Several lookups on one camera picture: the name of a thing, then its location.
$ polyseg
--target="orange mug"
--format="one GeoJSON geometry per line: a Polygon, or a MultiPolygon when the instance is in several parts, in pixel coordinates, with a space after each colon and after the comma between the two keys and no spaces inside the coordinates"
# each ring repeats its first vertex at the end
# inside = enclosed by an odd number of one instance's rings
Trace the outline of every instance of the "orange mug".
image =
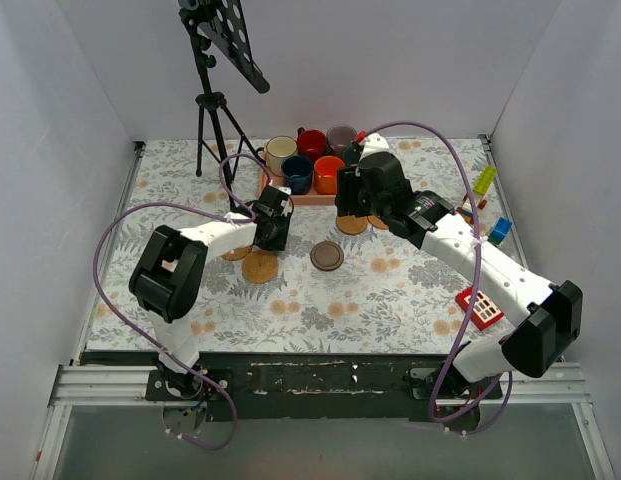
{"type": "Polygon", "coordinates": [[[319,195],[337,194],[337,170],[345,167],[339,157],[321,157],[314,164],[314,189],[319,195]]]}

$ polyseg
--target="white panel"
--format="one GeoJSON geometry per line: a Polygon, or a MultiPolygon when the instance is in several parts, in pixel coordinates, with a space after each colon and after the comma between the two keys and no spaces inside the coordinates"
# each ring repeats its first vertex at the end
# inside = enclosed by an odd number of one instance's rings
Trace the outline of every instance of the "white panel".
{"type": "Polygon", "coordinates": [[[621,1],[563,0],[494,141],[533,269],[584,291],[569,356],[621,478],[621,1]]]}
{"type": "Polygon", "coordinates": [[[0,1],[0,479],[28,478],[132,144],[53,0],[0,1]]]}
{"type": "MultiPolygon", "coordinates": [[[[57,3],[132,138],[196,138],[201,86],[176,0],[57,3]]],[[[494,129],[558,4],[246,0],[272,88],[259,95],[220,54],[211,80],[249,136],[409,118],[473,137],[494,129]]]]}

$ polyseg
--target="mug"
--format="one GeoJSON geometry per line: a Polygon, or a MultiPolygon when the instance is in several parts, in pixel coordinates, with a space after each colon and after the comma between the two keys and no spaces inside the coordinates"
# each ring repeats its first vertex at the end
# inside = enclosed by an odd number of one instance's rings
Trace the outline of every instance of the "mug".
{"type": "Polygon", "coordinates": [[[328,130],[326,138],[333,155],[342,159],[343,151],[357,138],[357,131],[350,125],[335,125],[328,130]]]}
{"type": "Polygon", "coordinates": [[[274,137],[266,143],[265,148],[257,148],[258,152],[264,152],[264,160],[270,171],[280,177],[281,165],[287,159],[297,154],[297,142],[290,137],[274,137]]]}
{"type": "Polygon", "coordinates": [[[321,157],[314,164],[314,189],[319,195],[337,194],[337,170],[345,167],[339,157],[321,157]]]}
{"type": "Polygon", "coordinates": [[[299,155],[308,157],[314,163],[326,154],[328,139],[322,132],[300,128],[297,130],[297,134],[299,155]]]}
{"type": "Polygon", "coordinates": [[[292,195],[305,195],[312,186],[312,160],[301,155],[287,158],[281,166],[284,185],[292,189],[292,195]]]}

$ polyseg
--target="coaster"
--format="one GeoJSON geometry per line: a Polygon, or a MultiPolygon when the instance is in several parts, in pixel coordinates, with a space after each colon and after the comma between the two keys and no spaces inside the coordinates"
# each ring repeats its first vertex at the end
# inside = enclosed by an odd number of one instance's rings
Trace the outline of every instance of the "coaster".
{"type": "Polygon", "coordinates": [[[324,272],[339,268],[343,259],[343,249],[334,242],[317,243],[310,252],[312,264],[324,272]]]}
{"type": "Polygon", "coordinates": [[[357,218],[354,215],[337,217],[337,228],[346,235],[359,235],[368,228],[368,219],[366,217],[357,218]]]}
{"type": "Polygon", "coordinates": [[[279,273],[279,261],[274,253],[257,250],[243,260],[241,271],[249,282],[266,283],[279,273]]]}
{"type": "Polygon", "coordinates": [[[247,247],[235,248],[233,252],[228,252],[221,255],[221,258],[225,258],[226,260],[234,262],[235,260],[241,260],[242,258],[247,257],[251,251],[252,245],[248,245],[247,247]]]}
{"type": "Polygon", "coordinates": [[[370,215],[368,217],[368,221],[370,222],[370,225],[374,228],[378,228],[379,230],[388,230],[389,228],[379,217],[375,217],[374,215],[370,215]]]}

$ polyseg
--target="cable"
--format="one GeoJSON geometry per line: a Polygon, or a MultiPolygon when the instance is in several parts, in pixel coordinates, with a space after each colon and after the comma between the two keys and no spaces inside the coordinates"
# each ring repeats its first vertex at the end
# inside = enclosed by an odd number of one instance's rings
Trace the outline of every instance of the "cable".
{"type": "MultiPolygon", "coordinates": [[[[450,151],[450,154],[452,155],[452,158],[457,164],[457,168],[459,169],[459,173],[461,174],[461,180],[463,181],[463,185],[466,189],[466,193],[468,194],[468,200],[470,201],[472,216],[478,219],[479,212],[477,210],[477,204],[474,200],[474,195],[472,194],[472,188],[470,186],[470,181],[468,180],[468,175],[466,174],[466,171],[463,168],[461,159],[459,158],[457,151],[454,149],[450,141],[437,129],[430,127],[424,123],[420,123],[420,122],[414,122],[411,120],[399,120],[396,122],[389,122],[389,123],[384,123],[383,125],[379,125],[378,127],[373,128],[372,130],[368,131],[366,136],[371,135],[373,133],[377,133],[386,128],[395,127],[398,125],[407,125],[407,126],[422,128],[434,134],[435,136],[439,137],[439,139],[448,148],[448,150],[450,151]]],[[[479,280],[481,277],[481,243],[480,243],[481,231],[479,230],[478,221],[474,222],[472,226],[472,233],[474,235],[474,238],[477,240],[477,244],[475,245],[476,261],[474,264],[474,275],[472,279],[472,293],[470,295],[468,309],[466,310],[466,314],[463,318],[463,322],[461,323],[461,328],[459,329],[459,332],[457,333],[457,336],[455,337],[454,342],[452,343],[452,347],[450,348],[450,353],[448,353],[448,356],[446,357],[446,360],[443,363],[443,367],[441,368],[441,372],[439,372],[439,376],[437,377],[437,381],[434,384],[432,395],[430,395],[430,400],[428,402],[428,415],[430,416],[430,419],[436,423],[451,422],[465,415],[470,410],[472,410],[474,407],[476,407],[479,404],[479,402],[481,402],[481,400],[483,400],[499,382],[499,376],[496,376],[492,380],[488,388],[486,388],[483,391],[483,393],[478,395],[477,398],[475,398],[469,405],[466,405],[465,407],[459,409],[459,411],[451,415],[448,415],[447,417],[443,417],[443,418],[437,418],[435,416],[436,402],[437,402],[437,397],[439,396],[439,391],[441,390],[441,385],[443,384],[443,380],[446,377],[448,371],[450,370],[450,366],[452,365],[452,362],[459,351],[459,346],[461,345],[461,341],[463,340],[463,335],[465,334],[466,329],[468,328],[468,324],[470,323],[470,319],[472,317],[472,311],[474,309],[474,304],[477,300],[477,293],[479,292],[479,280]]],[[[510,373],[508,376],[508,391],[506,395],[504,396],[501,407],[499,407],[499,410],[497,411],[497,413],[494,415],[494,417],[490,419],[490,421],[486,425],[484,425],[480,429],[474,430],[472,433],[476,434],[476,433],[482,432],[486,430],[487,428],[489,428],[490,426],[492,426],[497,421],[497,419],[503,413],[503,410],[505,409],[506,405],[508,404],[508,399],[510,398],[511,391],[512,391],[512,373],[510,373]]]]}
{"type": "MultiPolygon", "coordinates": [[[[270,177],[270,173],[265,169],[264,166],[261,165],[260,162],[257,161],[256,158],[254,158],[252,155],[249,155],[249,154],[246,154],[246,153],[236,153],[236,154],[233,154],[233,155],[229,155],[226,158],[224,158],[223,161],[219,164],[219,179],[221,180],[221,186],[224,188],[224,190],[228,193],[228,195],[234,201],[236,201],[241,207],[245,208],[250,213],[250,218],[246,218],[246,219],[233,219],[232,222],[233,223],[250,223],[250,222],[253,222],[256,219],[255,213],[250,208],[248,208],[248,206],[243,202],[243,200],[241,200],[234,193],[232,193],[230,188],[228,188],[228,186],[226,185],[226,183],[224,181],[224,177],[223,177],[223,166],[226,163],[228,163],[231,159],[239,158],[239,157],[246,157],[246,158],[249,158],[249,159],[253,160],[254,162],[256,162],[259,165],[259,167],[261,167],[266,172],[266,175],[268,176],[268,180],[270,180],[271,177],[270,177]]],[[[232,440],[232,437],[234,436],[234,433],[235,433],[235,431],[237,429],[237,422],[238,422],[237,408],[236,408],[234,402],[232,401],[232,397],[230,397],[228,392],[226,392],[226,390],[223,389],[214,380],[212,380],[211,378],[208,378],[207,376],[205,376],[201,372],[199,372],[197,370],[194,370],[193,368],[191,368],[188,365],[186,365],[185,363],[183,363],[181,360],[179,360],[177,357],[175,357],[171,352],[169,352],[168,349],[165,347],[165,345],[163,345],[160,341],[155,339],[152,335],[144,332],[139,326],[137,326],[131,320],[129,320],[110,301],[110,299],[106,295],[105,291],[103,290],[103,286],[101,285],[101,281],[99,279],[99,257],[101,256],[101,250],[103,249],[103,245],[105,244],[106,240],[108,239],[108,237],[112,233],[112,230],[114,230],[114,228],[117,226],[117,224],[119,222],[121,222],[121,220],[123,220],[124,218],[126,218],[130,214],[132,214],[134,212],[137,212],[139,210],[145,209],[145,208],[150,208],[150,207],[171,207],[171,208],[176,208],[176,209],[179,209],[179,210],[184,210],[186,212],[195,213],[195,214],[201,215],[203,217],[212,218],[213,220],[218,220],[218,221],[221,221],[221,222],[228,222],[229,223],[229,219],[226,218],[226,217],[223,217],[221,215],[215,215],[215,214],[212,214],[212,213],[204,212],[202,210],[198,210],[198,209],[193,208],[193,207],[188,207],[188,206],[185,206],[185,205],[179,205],[179,204],[176,204],[176,203],[170,203],[170,202],[149,202],[149,203],[144,203],[142,205],[137,205],[136,207],[133,207],[133,208],[131,208],[129,210],[126,210],[121,215],[119,215],[117,218],[115,218],[112,221],[112,223],[110,225],[108,225],[106,230],[103,232],[103,235],[101,235],[101,238],[99,239],[99,242],[97,243],[97,249],[96,249],[96,251],[94,253],[94,259],[92,261],[92,279],[94,280],[94,284],[95,284],[95,287],[97,288],[97,292],[99,293],[99,296],[101,297],[103,302],[110,308],[110,310],[112,310],[112,312],[117,317],[119,317],[121,319],[121,321],[123,323],[125,323],[128,327],[130,327],[132,330],[134,330],[137,334],[139,334],[143,338],[145,338],[148,342],[150,342],[152,345],[154,345],[161,353],[164,353],[168,358],[170,358],[174,363],[179,365],[181,368],[183,368],[187,372],[191,373],[192,375],[194,375],[196,377],[199,377],[205,383],[207,383],[211,387],[215,388],[228,401],[228,404],[230,405],[230,410],[232,410],[232,428],[230,430],[230,434],[228,435],[228,437],[223,442],[221,442],[221,443],[219,443],[217,445],[209,444],[209,443],[206,443],[206,442],[203,442],[203,441],[199,440],[198,438],[192,437],[190,435],[179,433],[179,432],[177,432],[177,431],[175,431],[173,429],[169,429],[169,431],[171,433],[177,435],[177,437],[179,439],[183,439],[183,440],[185,440],[187,442],[190,442],[190,443],[193,443],[195,445],[198,445],[201,448],[204,448],[206,450],[221,450],[223,447],[228,445],[228,443],[230,443],[230,441],[232,440]]]]}

